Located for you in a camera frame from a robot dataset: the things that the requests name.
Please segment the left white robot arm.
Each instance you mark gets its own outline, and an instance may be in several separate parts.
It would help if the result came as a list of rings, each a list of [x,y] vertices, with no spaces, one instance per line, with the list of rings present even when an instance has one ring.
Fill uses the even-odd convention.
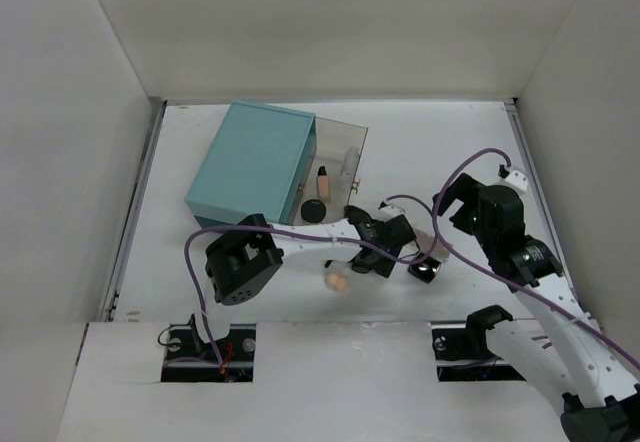
[[[334,263],[359,274],[391,275],[402,249],[416,241],[403,212],[381,220],[347,205],[338,221],[286,226],[261,214],[229,225],[206,249],[205,272],[214,300],[224,306],[256,297],[285,264],[307,273]]]

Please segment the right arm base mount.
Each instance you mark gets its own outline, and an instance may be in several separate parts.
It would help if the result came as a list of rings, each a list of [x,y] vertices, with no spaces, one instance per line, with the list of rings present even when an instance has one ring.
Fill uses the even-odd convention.
[[[463,324],[431,327],[432,348],[439,382],[506,382],[524,378],[483,343],[469,340]]]

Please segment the clear bottle blue label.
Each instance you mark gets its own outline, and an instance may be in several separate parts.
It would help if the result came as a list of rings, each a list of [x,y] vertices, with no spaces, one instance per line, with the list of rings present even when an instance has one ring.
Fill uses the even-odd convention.
[[[357,146],[351,146],[345,153],[339,182],[342,187],[351,187],[360,160],[360,151]]]

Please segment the beige foundation bottle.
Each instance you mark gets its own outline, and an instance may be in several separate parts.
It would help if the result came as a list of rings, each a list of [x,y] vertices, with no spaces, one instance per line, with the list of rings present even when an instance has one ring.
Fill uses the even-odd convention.
[[[316,193],[317,198],[324,202],[331,202],[331,184],[328,176],[328,172],[325,166],[320,166],[318,168],[317,176],[316,176]]]

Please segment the black round gecomo compact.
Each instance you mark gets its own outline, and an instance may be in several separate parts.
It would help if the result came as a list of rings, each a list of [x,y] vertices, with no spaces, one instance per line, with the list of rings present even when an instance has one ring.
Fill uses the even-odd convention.
[[[307,224],[319,224],[324,221],[327,208],[319,199],[308,199],[300,207],[300,216]]]

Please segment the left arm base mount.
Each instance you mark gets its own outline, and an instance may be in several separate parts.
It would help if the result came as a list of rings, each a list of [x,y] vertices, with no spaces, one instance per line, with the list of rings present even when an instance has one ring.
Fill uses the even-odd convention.
[[[251,383],[257,349],[255,325],[232,325],[226,337],[211,342],[197,332],[192,315],[186,324],[163,329],[156,343],[164,350],[160,381],[163,383]]]

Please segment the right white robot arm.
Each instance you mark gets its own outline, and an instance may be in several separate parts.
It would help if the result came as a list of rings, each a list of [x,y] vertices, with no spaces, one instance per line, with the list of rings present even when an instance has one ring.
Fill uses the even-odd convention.
[[[524,176],[513,171],[501,177],[484,185],[458,175],[435,196],[434,214],[460,201],[453,226],[476,239],[492,274],[534,316],[551,346],[544,348],[493,305],[467,317],[457,347],[467,356],[493,354],[509,363],[553,407],[568,440],[638,440],[638,378],[581,309],[553,252],[527,234]]]

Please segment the teal makeup organizer box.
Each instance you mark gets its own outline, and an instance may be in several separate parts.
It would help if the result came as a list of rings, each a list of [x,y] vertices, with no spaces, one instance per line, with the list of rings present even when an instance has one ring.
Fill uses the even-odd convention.
[[[316,153],[315,120],[310,112],[234,101],[185,197],[197,223],[238,224],[261,214],[290,224]]]

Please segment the clear acrylic box door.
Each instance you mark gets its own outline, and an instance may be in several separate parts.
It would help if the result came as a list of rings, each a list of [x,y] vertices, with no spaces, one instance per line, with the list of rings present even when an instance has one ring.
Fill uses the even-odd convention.
[[[301,207],[309,199],[317,198],[316,178],[319,168],[324,166],[328,176],[330,201],[324,201],[326,215],[322,223],[340,220],[344,207],[349,204],[352,186],[368,129],[365,127],[317,117],[316,150],[311,159],[310,169],[299,185],[290,225],[304,225]]]

